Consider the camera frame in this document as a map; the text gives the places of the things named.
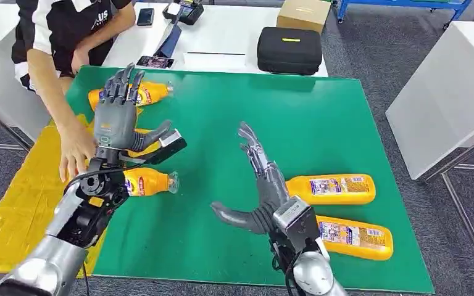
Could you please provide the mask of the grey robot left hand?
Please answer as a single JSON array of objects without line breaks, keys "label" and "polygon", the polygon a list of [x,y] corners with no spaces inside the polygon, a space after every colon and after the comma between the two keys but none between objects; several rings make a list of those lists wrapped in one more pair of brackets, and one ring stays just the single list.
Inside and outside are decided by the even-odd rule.
[{"label": "grey robot left hand", "polygon": [[142,152],[171,127],[166,120],[156,129],[143,134],[135,131],[137,121],[136,99],[144,71],[138,70],[133,79],[133,63],[110,77],[94,114],[94,138],[100,147]]}]

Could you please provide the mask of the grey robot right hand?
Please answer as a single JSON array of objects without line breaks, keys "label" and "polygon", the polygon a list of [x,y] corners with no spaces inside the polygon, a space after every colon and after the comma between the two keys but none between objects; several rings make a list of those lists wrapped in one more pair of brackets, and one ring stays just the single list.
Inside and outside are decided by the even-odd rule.
[{"label": "grey robot right hand", "polygon": [[246,229],[255,234],[267,234],[277,226],[273,213],[289,200],[285,179],[277,164],[268,159],[254,130],[244,121],[239,125],[239,137],[246,140],[240,144],[254,170],[259,194],[258,206],[251,212],[241,212],[227,208],[220,202],[212,202],[210,207],[220,221],[231,226]]}]

